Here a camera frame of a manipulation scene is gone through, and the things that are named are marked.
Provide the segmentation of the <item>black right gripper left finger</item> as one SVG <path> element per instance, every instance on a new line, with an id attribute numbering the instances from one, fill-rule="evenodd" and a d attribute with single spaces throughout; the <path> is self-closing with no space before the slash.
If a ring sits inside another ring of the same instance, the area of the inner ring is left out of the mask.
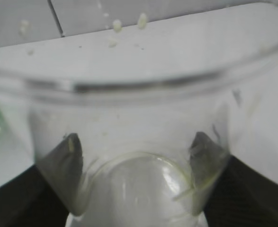
<path id="1" fill-rule="evenodd" d="M 75 201 L 83 170 L 77 133 L 0 187 L 0 227 L 63 227 Z"/>

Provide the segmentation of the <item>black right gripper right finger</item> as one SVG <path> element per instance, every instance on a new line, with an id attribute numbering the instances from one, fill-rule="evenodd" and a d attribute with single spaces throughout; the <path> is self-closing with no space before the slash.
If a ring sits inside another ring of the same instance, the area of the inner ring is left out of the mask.
<path id="1" fill-rule="evenodd" d="M 197 132 L 189 148 L 193 214 L 210 227 L 278 227 L 278 184 Z"/>

